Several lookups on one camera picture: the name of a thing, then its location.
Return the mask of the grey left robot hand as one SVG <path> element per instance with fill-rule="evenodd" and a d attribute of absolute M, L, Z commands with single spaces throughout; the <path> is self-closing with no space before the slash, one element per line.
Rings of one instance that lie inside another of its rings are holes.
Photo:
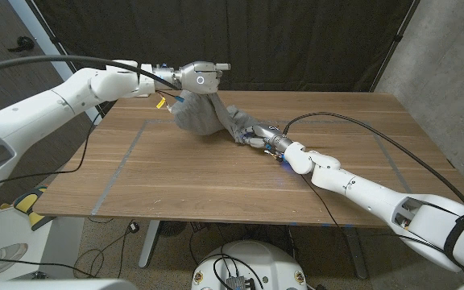
<path fill-rule="evenodd" d="M 157 65 L 152 69 L 152 73 L 169 83 L 165 85 L 155 81 L 157 89 L 187 90 L 198 94 L 210 94 L 218 91 L 223 72 L 229 70 L 229 63 L 194 61 L 178 69 Z"/>

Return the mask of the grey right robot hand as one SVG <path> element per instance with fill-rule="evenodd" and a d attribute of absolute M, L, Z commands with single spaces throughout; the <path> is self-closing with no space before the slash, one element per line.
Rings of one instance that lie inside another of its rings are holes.
<path fill-rule="evenodd" d="M 254 148 L 265 148 L 284 153 L 293 141 L 275 126 L 258 124 L 243 129 L 242 141 Z"/>

